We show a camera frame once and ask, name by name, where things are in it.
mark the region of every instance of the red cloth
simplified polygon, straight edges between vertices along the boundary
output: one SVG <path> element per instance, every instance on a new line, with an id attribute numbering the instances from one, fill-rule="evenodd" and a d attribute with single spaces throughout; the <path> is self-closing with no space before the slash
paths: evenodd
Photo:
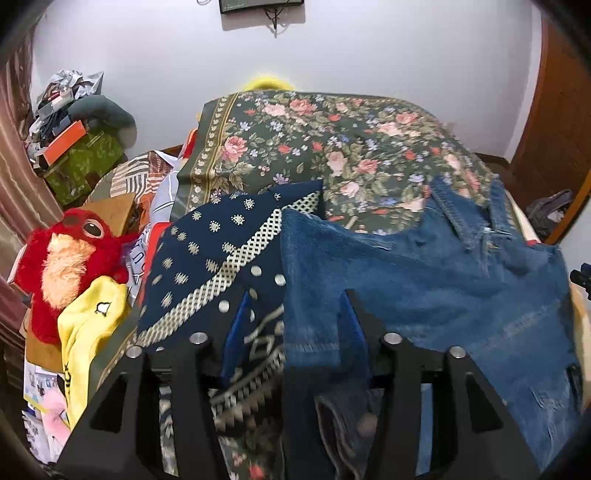
<path id="1" fill-rule="evenodd" d="M 152 231 L 150 232 L 150 236 L 148 237 L 148 250 L 146 251 L 146 258 L 144 260 L 144 281 L 147 280 L 148 274 L 150 273 L 150 268 L 152 267 L 152 260 L 154 259 L 154 255 L 156 254 L 156 247 L 158 247 L 158 240 L 160 239 L 162 232 L 164 232 L 170 225 L 172 225 L 172 222 L 158 222 L 155 223 L 152 227 Z M 137 300 L 139 301 L 139 304 L 141 304 L 144 300 L 143 283 L 140 288 Z"/>
<path id="2" fill-rule="evenodd" d="M 48 248 L 53 242 L 53 235 L 62 234 L 70 239 L 85 241 L 95 247 L 84 265 L 85 269 L 76 278 L 77 287 L 72 298 L 65 296 L 61 302 L 52 303 L 47 296 L 51 290 L 59 289 L 59 281 L 63 278 L 43 279 L 46 269 L 61 268 L 66 271 L 69 265 L 62 267 L 49 256 Z M 64 214 L 64 218 L 50 229 L 34 230 L 27 240 L 25 250 L 18 265 L 15 283 L 26 293 L 33 294 L 31 299 L 31 331 L 43 343 L 60 343 L 57 331 L 57 318 L 63 309 L 73 301 L 76 296 L 83 293 L 98 277 L 107 275 L 119 283 L 128 280 L 127 268 L 121 263 L 122 246 L 134 241 L 138 235 L 113 236 L 109 226 L 95 213 L 81 209 L 70 209 Z"/>

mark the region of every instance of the green bag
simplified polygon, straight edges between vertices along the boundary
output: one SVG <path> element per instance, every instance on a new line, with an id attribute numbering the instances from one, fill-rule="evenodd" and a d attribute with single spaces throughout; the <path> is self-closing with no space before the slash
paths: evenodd
<path id="1" fill-rule="evenodd" d="M 74 143 L 43 175 L 62 205 L 92 191 L 123 154 L 116 136 L 88 132 Z"/>

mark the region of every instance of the yellow object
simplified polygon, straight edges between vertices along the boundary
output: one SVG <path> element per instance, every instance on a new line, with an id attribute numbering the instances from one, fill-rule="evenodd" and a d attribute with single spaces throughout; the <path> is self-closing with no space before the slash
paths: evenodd
<path id="1" fill-rule="evenodd" d="M 275 77 L 258 77 L 255 78 L 253 81 L 248 82 L 244 88 L 242 89 L 243 92 L 247 92 L 249 90 L 293 90 L 294 88 L 287 82 L 283 80 L 276 79 Z"/>
<path id="2" fill-rule="evenodd" d="M 86 408 L 90 363 L 127 315 L 126 298 L 126 285 L 99 277 L 57 319 L 72 428 Z"/>

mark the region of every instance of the blue jeans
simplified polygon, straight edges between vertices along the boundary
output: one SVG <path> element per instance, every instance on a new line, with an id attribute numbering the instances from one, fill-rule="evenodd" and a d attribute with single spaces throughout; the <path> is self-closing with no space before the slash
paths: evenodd
<path id="1" fill-rule="evenodd" d="M 370 373 L 359 349 L 363 339 L 339 319 L 347 288 L 388 330 L 417 346 L 464 347 L 506 401 L 541 468 L 576 427 L 566 368 L 577 359 L 560 250 L 525 244 L 508 220 L 498 181 L 487 209 L 458 196 L 442 179 L 432 182 L 431 191 L 421 223 L 391 236 L 357 235 L 312 216 L 284 214 L 282 262 L 289 288 L 282 401 L 290 480 L 311 473 L 335 477 L 314 399 L 335 398 L 342 384 L 348 400 L 336 410 L 344 422 L 347 463 L 361 475 L 365 469 L 371 438 L 359 438 L 355 423 L 368 411 L 360 405 Z"/>

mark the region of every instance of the patterned fabric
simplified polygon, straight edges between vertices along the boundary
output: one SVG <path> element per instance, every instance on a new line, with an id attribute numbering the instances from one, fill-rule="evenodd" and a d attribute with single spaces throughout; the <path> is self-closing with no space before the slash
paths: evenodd
<path id="1" fill-rule="evenodd" d="M 172 220 L 221 193 L 323 178 L 327 218 L 396 233 L 416 223 L 434 177 L 480 205 L 492 179 L 434 116 L 398 99 L 236 93 L 204 107 L 199 132 Z"/>
<path id="2" fill-rule="evenodd" d="M 107 131 L 88 132 L 43 174 L 62 205 L 91 192 L 93 186 L 123 154 L 116 136 Z"/>
<path id="3" fill-rule="evenodd" d="M 212 391 L 211 405 L 234 475 L 235 469 L 263 474 L 274 461 L 285 360 L 282 210 L 322 216 L 321 192 L 322 181 L 314 180 L 261 195 L 213 197 L 164 231 L 147 279 L 135 339 L 145 348 L 173 348 L 194 332 L 215 338 L 216 326 L 232 321 L 216 351 L 228 388 Z M 168 387 L 161 389 L 160 410 L 165 471 L 177 474 Z M 239 445 L 245 453 L 237 453 Z"/>
<path id="4" fill-rule="evenodd" d="M 163 156 L 151 150 L 110 171 L 96 185 L 86 203 L 134 192 L 142 231 L 150 221 L 150 206 L 156 190 L 171 170 L 172 166 Z"/>

